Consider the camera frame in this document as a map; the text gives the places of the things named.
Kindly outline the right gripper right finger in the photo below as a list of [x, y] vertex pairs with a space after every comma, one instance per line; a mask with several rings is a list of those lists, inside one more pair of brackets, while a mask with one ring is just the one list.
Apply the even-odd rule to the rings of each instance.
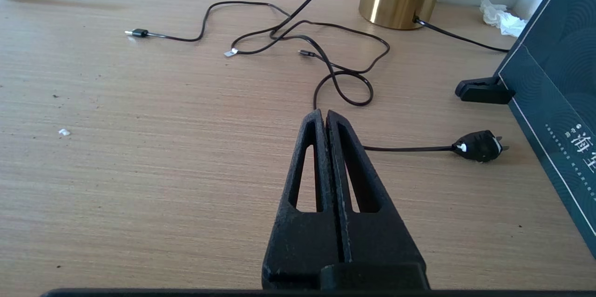
[[322, 288], [429, 288], [426, 263], [351, 123], [326, 116], [339, 263], [321, 270]]

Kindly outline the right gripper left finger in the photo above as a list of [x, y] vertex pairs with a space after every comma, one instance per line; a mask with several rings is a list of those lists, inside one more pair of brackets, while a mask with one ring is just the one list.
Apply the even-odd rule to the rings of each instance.
[[[308, 147], [314, 150], [315, 212], [297, 208]], [[298, 132], [262, 264], [263, 288], [321, 287], [321, 270], [340, 259], [335, 197], [325, 122], [314, 110]]]

